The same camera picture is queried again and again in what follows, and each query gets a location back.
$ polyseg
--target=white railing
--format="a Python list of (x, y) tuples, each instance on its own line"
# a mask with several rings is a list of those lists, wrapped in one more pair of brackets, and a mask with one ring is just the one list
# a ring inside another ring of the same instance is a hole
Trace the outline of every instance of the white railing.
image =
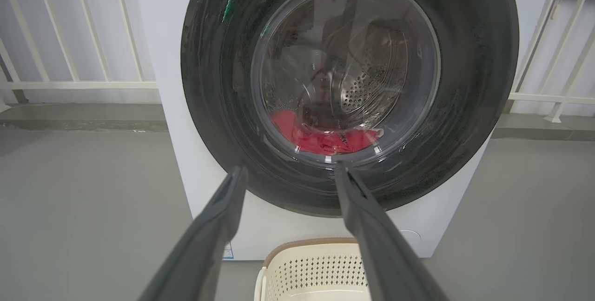
[(118, 0), (118, 3), (123, 23), (125, 24), (127, 44), (130, 48), (130, 52), (132, 53), (134, 67), (136, 68), (136, 81), (114, 81), (112, 79), (110, 75), (110, 70), (108, 69), (108, 64), (106, 62), (106, 55), (104, 53), (104, 50), (102, 49), (98, 36), (98, 31), (95, 27), (95, 23), (93, 22), (93, 17), (91, 15), (88, 0), (80, 0), (80, 4), (83, 10), (83, 14), (85, 15), (85, 20), (89, 29), (89, 34), (91, 34), (93, 48), (95, 49), (96, 57), (99, 60), (99, 66), (102, 71), (104, 80), (81, 80), (77, 72), (76, 65), (74, 64), (70, 50), (68, 49), (68, 45), (66, 44), (64, 32), (62, 31), (60, 21), (58, 20), (57, 12), (53, 8), (52, 0), (43, 0), (43, 2), (45, 3), (47, 13), (49, 14), (51, 24), (53, 26), (53, 31), (58, 39), (58, 44), (62, 51), (62, 55), (66, 60), (68, 72), (70, 72), (71, 76), (70, 78), (72, 79), (72, 81), (52, 80), (47, 74), (47, 70), (39, 55), (38, 47), (36, 46), (36, 43), (33, 41), (32, 33), (28, 27), (27, 20), (25, 19), (25, 16), (23, 14), (23, 10), (21, 10), (19, 1), (8, 0), (8, 2), (10, 4), (10, 7), (12, 8), (12, 11), (15, 14), (15, 17), (19, 24), (19, 28), (24, 36), (27, 48), (31, 53), (31, 56), (39, 72), (41, 80), (21, 80), (19, 74), (17, 73), (17, 70), (15, 69), (15, 66), (13, 65), (13, 62), (11, 61), (8, 51), (4, 43), (2, 42), (2, 39), (0, 39), (0, 56), (2, 58), (2, 61), (5, 63), (10, 77), (9, 80), (0, 80), (0, 89), (157, 89), (156, 82), (146, 81), (143, 78), (143, 71), (140, 65), (139, 55), (136, 49), (136, 43), (134, 42), (134, 36), (132, 35), (132, 27), (130, 24), (130, 19), (128, 17), (128, 10), (126, 8), (125, 0)]
[[(554, 18), (556, 14), (556, 9), (559, 8), (561, 0), (546, 0), (544, 4), (541, 17), (538, 21), (537, 26), (535, 27), (535, 32), (531, 41), (529, 43), (529, 50), (527, 51), (521, 66), (518, 70), (517, 75), (515, 76), (515, 80), (512, 86), (512, 93), (510, 93), (510, 100), (515, 101), (541, 101), (541, 102), (554, 102), (552, 110), (550, 110), (549, 115), (544, 117), (548, 121), (552, 121), (555, 123), (560, 123), (560, 116), (565, 110), (565, 107), (568, 104), (589, 104), (595, 105), (595, 88), (590, 92), (587, 93), (585, 96), (576, 96), (573, 95), (575, 88), (577, 87), (578, 83), (580, 83), (580, 78), (583, 76), (583, 72), (585, 70), (585, 64), (587, 61), (587, 57), (589, 56), (590, 51), (593, 48), (593, 43), (595, 43), (595, 26), (591, 30), (586, 43), (584, 44), (580, 54), (576, 57), (576, 62), (574, 63), (574, 67), (570, 71), (570, 74), (567, 80), (564, 82), (563, 86), (559, 90), (558, 93), (549, 94), (546, 93), (548, 87), (552, 82), (552, 76), (554, 75), (555, 68), (560, 64), (559, 59), (563, 53), (563, 50), (567, 48), (567, 42), (569, 40), (569, 36), (572, 34), (572, 31), (578, 21), (578, 17), (580, 12), (583, 9), (585, 0), (576, 0), (574, 4), (574, 8), (572, 9), (572, 13), (570, 14), (569, 20), (564, 27), (563, 33), (559, 38), (559, 41), (556, 45), (555, 51), (549, 60), (548, 68), (546, 68), (545, 73), (540, 78), (538, 82), (538, 87), (534, 89), (533, 93), (527, 92), (520, 92), (523, 87), (523, 83), (525, 82), (525, 78), (527, 73), (531, 68), (531, 62), (536, 54), (536, 50), (538, 45), (540, 44), (540, 39), (543, 36), (546, 23), (549, 19)], [(590, 79), (591, 83), (595, 82), (594, 75), (586, 74), (583, 76), (582, 79)]]

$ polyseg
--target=door glass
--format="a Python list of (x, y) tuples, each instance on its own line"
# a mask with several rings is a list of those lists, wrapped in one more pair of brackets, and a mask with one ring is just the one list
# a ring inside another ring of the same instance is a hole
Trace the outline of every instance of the door glass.
[(260, 36), (255, 106), (295, 159), (381, 161), (436, 93), (437, 38), (414, 0), (286, 0)]

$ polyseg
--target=concrete ledge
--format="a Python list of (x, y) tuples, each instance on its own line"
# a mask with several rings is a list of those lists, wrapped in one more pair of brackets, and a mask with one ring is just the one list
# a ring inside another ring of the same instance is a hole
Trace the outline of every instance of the concrete ledge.
[[(28, 104), (0, 113), (0, 125), (26, 130), (167, 132), (161, 104)], [(595, 117), (503, 114), (492, 138), (595, 141)]]

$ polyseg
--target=red clothing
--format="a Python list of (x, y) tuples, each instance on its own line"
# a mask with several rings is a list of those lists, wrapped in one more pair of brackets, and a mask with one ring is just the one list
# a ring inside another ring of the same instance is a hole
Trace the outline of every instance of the red clothing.
[(378, 140), (378, 133), (374, 130), (354, 129), (338, 135), (308, 129), (298, 121), (297, 114), (291, 110), (276, 112), (271, 122), (289, 142), (298, 146), (300, 151), (317, 154), (351, 153), (369, 147)]

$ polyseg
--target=red cloth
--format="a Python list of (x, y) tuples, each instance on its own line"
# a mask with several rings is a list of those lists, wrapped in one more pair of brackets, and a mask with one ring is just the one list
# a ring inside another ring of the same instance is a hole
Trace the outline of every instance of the red cloth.
[(298, 121), (298, 116), (291, 110), (276, 112), (271, 122), (279, 128), (281, 134), (299, 147), (300, 151), (308, 151), (323, 155), (351, 153), (369, 147), (378, 139), (374, 130), (351, 130), (338, 134), (310, 130)]

